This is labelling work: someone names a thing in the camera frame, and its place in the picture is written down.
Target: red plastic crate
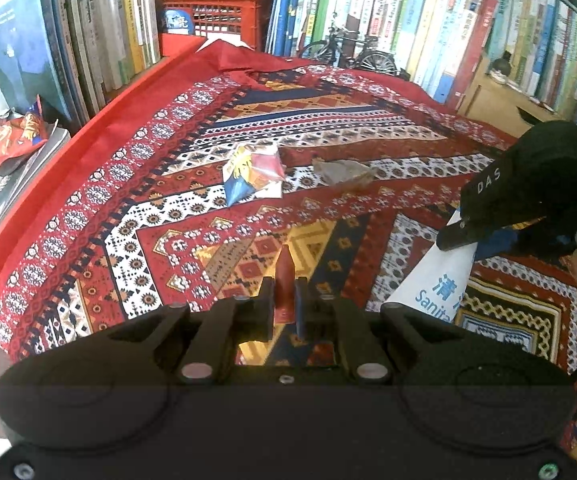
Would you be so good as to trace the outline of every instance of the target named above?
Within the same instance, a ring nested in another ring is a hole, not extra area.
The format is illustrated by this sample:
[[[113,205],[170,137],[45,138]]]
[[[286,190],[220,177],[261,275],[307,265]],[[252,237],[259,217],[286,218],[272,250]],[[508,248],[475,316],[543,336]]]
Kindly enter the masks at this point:
[[[273,0],[156,1],[159,12],[186,10],[193,18],[197,36],[206,36],[208,32],[239,34],[250,47],[264,50]]]

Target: silver screw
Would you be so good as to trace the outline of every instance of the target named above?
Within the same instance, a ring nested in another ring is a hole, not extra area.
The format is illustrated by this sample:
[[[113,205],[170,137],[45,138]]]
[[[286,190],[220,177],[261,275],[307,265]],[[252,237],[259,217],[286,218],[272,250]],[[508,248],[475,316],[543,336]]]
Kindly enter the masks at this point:
[[[555,463],[544,464],[539,470],[539,480],[555,480],[559,476],[559,467]]]
[[[367,380],[383,379],[388,375],[388,368],[379,363],[364,363],[357,367],[357,374]]]
[[[188,363],[182,368],[187,379],[206,379],[213,374],[213,367],[206,363]]]
[[[24,463],[16,465],[12,469],[12,472],[20,480],[32,480],[35,476],[35,470],[30,465]]]

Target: bicycle wheel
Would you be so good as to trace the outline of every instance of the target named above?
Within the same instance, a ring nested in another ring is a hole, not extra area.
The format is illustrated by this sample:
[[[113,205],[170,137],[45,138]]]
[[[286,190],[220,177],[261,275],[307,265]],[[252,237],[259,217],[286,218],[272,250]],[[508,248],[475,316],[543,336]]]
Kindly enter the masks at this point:
[[[377,72],[380,74],[396,75],[397,67],[395,66],[395,59],[386,52],[372,51],[361,54],[353,68],[358,70],[368,70],[369,72]]]
[[[299,53],[302,59],[315,59],[327,65],[332,64],[335,60],[335,51],[328,41],[315,41],[306,45],[303,51]]]

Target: stack of books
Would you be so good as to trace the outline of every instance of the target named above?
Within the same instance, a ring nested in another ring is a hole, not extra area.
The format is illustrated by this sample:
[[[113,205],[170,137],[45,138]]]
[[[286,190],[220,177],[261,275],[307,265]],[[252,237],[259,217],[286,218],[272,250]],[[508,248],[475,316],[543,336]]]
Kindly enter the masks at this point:
[[[160,60],[155,0],[6,0],[0,4],[0,90],[77,132],[116,91]]]
[[[497,0],[276,0],[267,52],[295,56],[327,38],[335,23],[359,40],[377,37],[378,49],[390,52],[398,69],[434,100],[455,107],[472,80],[496,6]]]
[[[564,0],[500,0],[489,58],[511,54],[508,84],[573,120],[577,114],[577,10]]]

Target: miniature bicycle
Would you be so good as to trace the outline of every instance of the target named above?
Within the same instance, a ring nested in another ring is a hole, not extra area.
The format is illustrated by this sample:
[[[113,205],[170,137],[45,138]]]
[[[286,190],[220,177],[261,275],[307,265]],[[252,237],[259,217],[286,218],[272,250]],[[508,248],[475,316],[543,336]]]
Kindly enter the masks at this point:
[[[356,32],[346,28],[337,27],[332,23],[329,28],[328,41],[315,41],[306,45],[299,53],[302,59],[314,59],[324,64],[333,65],[339,57],[339,66],[344,68],[356,68],[358,70],[368,70],[380,74],[393,75],[406,81],[411,76],[406,70],[398,70],[395,66],[395,58],[388,52],[377,50],[377,37],[366,36],[365,40],[353,38]],[[344,53],[344,46],[339,46],[340,41],[350,41],[352,49],[355,50],[356,44],[363,45],[361,52],[357,57],[347,56]]]

